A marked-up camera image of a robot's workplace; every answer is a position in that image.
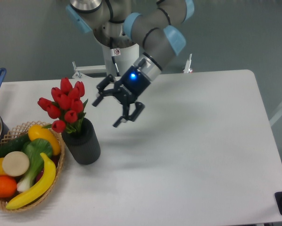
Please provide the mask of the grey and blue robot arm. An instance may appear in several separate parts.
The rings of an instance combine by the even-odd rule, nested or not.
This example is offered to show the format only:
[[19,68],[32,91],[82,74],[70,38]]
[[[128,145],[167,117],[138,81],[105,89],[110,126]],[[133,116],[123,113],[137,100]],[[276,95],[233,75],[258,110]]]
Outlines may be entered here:
[[72,0],[68,16],[84,33],[92,32],[104,52],[106,78],[97,85],[97,106],[113,96],[123,107],[114,127],[135,121],[144,109],[142,92],[178,56],[186,39],[176,29],[194,13],[191,0],[158,0],[144,16],[129,0]]

